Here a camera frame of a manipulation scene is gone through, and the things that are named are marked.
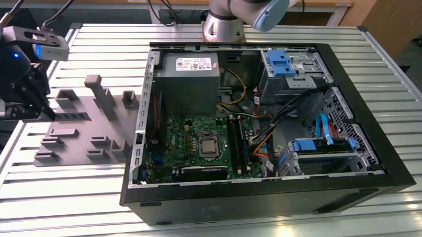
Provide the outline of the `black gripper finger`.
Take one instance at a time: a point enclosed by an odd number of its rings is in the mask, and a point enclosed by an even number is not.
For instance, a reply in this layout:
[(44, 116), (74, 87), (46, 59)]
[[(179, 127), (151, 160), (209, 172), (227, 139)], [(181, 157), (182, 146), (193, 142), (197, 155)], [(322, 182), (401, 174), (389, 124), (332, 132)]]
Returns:
[(31, 64), (31, 75), (27, 77), (27, 89), (31, 94), (31, 105), (40, 111), (44, 118), (55, 121), (56, 114), (50, 107), (48, 95), (51, 93), (47, 68), (43, 64)]
[(6, 103), (3, 107), (4, 121), (55, 121), (55, 112), (51, 109), (40, 109), (34, 106), (26, 107), (14, 103)]

